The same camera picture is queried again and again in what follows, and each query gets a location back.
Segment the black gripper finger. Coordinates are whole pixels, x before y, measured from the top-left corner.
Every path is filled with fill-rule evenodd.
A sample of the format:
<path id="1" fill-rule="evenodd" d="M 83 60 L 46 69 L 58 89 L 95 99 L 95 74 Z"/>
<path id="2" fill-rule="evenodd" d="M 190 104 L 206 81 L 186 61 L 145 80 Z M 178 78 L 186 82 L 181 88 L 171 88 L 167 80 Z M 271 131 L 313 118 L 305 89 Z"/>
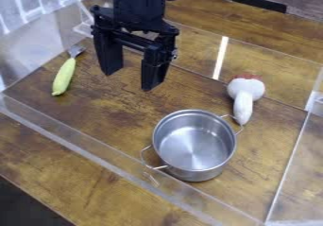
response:
<path id="1" fill-rule="evenodd" d="M 111 33 L 94 33 L 94 44 L 102 70 L 107 76 L 125 67 L 123 46 Z"/>
<path id="2" fill-rule="evenodd" d="M 150 46 L 142 60 L 142 89 L 145 91 L 150 91 L 165 81 L 170 64 L 170 53 L 163 49 Z"/>

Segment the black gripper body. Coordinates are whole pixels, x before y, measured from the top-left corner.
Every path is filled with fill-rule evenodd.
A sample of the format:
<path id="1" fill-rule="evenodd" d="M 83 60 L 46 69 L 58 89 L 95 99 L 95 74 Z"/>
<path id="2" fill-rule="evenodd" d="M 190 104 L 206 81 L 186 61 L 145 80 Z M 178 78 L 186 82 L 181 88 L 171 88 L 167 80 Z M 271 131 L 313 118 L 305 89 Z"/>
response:
<path id="1" fill-rule="evenodd" d="M 177 57 L 175 37 L 179 29 L 169 24 L 165 18 L 163 4 L 138 8 L 130 5 L 125 8 L 105 8 L 95 5 L 93 35 L 95 32 L 111 33 L 115 41 L 122 45 L 145 51 L 150 45 L 157 44 Z"/>

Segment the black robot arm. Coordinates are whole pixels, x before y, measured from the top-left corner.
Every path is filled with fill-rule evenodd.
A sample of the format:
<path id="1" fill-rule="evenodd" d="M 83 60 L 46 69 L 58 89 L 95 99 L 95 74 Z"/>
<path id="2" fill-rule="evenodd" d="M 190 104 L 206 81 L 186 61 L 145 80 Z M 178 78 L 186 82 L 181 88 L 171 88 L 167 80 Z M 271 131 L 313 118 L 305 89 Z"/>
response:
<path id="1" fill-rule="evenodd" d="M 142 89 L 150 91 L 165 81 L 177 58 L 179 29 L 165 21 L 167 0 L 113 1 L 111 8 L 91 7 L 99 64 L 113 75 L 125 67 L 125 47 L 142 51 Z"/>

